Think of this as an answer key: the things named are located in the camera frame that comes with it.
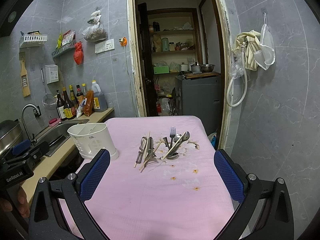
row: gray washing machine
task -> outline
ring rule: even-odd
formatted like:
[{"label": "gray washing machine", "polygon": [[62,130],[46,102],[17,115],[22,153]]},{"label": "gray washing machine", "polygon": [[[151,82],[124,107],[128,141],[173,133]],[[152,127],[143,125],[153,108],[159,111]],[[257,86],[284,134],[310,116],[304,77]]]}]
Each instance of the gray washing machine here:
[{"label": "gray washing machine", "polygon": [[221,118],[221,75],[185,79],[175,78],[175,108],[178,115],[198,117],[207,135],[215,132]]}]

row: range hood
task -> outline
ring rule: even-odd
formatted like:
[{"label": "range hood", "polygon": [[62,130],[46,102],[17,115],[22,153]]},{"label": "range hood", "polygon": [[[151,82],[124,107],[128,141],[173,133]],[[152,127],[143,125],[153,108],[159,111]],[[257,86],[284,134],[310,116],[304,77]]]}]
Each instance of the range hood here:
[{"label": "range hood", "polygon": [[33,0],[17,0],[0,28],[0,37],[9,36],[18,20]]}]

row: fork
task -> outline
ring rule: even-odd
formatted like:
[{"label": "fork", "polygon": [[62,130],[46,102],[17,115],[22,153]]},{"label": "fork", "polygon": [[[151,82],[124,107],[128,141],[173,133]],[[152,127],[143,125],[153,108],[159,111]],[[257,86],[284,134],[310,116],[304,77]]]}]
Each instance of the fork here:
[{"label": "fork", "polygon": [[171,143],[170,143],[170,149],[172,147],[172,141],[173,141],[173,138],[176,136],[176,128],[174,126],[172,126],[170,128],[170,138],[171,138]]}]

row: green box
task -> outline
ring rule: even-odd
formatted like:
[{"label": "green box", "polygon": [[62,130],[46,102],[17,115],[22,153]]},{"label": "green box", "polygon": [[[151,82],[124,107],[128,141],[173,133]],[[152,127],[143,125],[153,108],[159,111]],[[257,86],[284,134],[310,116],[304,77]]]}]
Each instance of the green box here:
[{"label": "green box", "polygon": [[154,73],[154,74],[169,73],[169,66],[153,67],[153,73]]}]

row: wooden grater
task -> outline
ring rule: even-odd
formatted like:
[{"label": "wooden grater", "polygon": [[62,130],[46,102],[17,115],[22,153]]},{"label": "wooden grater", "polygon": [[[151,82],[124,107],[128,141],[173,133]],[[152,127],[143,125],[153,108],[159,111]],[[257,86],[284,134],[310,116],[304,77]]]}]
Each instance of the wooden grater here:
[{"label": "wooden grater", "polygon": [[25,66],[25,56],[26,56],[25,52],[19,53],[19,60],[21,64],[20,79],[21,79],[21,88],[22,88],[23,97],[30,95],[28,73]]}]

